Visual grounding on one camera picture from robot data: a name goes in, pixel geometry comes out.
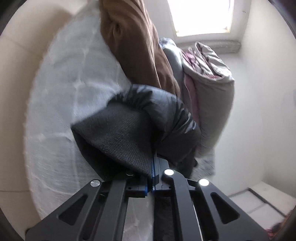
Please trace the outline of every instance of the wrinkled fabric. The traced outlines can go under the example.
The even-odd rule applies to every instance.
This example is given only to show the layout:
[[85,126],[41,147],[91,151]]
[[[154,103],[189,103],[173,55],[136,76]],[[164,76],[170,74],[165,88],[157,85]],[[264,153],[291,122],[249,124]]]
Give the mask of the wrinkled fabric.
[[188,98],[186,98],[184,94],[183,102],[185,106],[190,106],[193,119],[195,120],[196,123],[199,124],[198,97],[196,94],[196,87],[193,79],[188,74],[184,74],[184,84],[188,91],[188,93],[186,94]]
[[195,43],[194,51],[182,55],[182,65],[186,75],[194,82],[186,85],[188,92],[196,93],[201,140],[197,147],[197,157],[209,153],[217,143],[232,108],[234,79],[229,68],[208,46]]
[[169,38],[159,39],[159,45],[163,49],[170,66],[172,67],[174,77],[182,92],[182,86],[184,85],[184,71],[181,60],[181,49],[179,49],[174,41]]
[[[90,152],[94,152],[92,161],[98,155],[91,146],[148,177],[151,176],[154,151],[188,178],[196,163],[194,153],[200,139],[198,125],[180,99],[155,87],[132,85],[129,90],[115,95],[105,109],[73,125],[72,130],[88,161]],[[105,169],[105,165],[100,163],[98,169]]]
[[101,34],[132,83],[180,96],[143,0],[100,0]]

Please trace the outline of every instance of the brown fabric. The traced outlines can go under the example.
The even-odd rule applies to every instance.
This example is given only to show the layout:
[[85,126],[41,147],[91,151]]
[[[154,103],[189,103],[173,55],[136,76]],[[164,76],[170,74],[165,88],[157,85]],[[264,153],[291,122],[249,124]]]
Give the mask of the brown fabric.
[[102,36],[131,82],[180,96],[143,0],[101,0],[100,10]]

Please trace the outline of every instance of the bright window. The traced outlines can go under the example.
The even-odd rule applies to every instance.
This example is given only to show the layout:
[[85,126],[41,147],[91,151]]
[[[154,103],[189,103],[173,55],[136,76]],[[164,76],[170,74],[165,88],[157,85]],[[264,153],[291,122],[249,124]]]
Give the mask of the bright window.
[[229,33],[234,0],[168,0],[178,37]]

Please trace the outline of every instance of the black knit fabric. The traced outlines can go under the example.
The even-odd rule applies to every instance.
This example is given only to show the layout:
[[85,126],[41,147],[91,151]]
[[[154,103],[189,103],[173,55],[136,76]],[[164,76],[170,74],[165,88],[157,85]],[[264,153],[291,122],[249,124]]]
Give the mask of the black knit fabric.
[[156,130],[144,111],[122,103],[110,103],[105,109],[73,125],[72,131],[82,154],[105,180],[124,167],[151,177],[151,138]]
[[125,168],[151,177],[155,152],[189,177],[201,136],[180,99],[147,85],[132,85],[115,95],[72,131],[82,155],[104,180]]

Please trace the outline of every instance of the pink fabric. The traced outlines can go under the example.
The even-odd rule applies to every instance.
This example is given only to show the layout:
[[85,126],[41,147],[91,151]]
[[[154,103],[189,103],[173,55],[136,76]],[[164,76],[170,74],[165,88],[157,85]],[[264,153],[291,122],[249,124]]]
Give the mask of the pink fabric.
[[215,75],[215,71],[209,65],[206,58],[201,54],[200,51],[192,51],[189,47],[185,53],[182,51],[182,55],[186,62],[198,73],[207,76],[208,78],[219,78],[220,76]]
[[199,112],[198,112],[198,98],[196,94],[195,84],[193,79],[188,74],[184,74],[184,84],[188,89],[190,100],[191,100],[191,103],[184,103],[184,104],[186,106],[191,105],[191,108],[192,108],[191,113],[192,113],[193,119],[197,124],[200,124]]

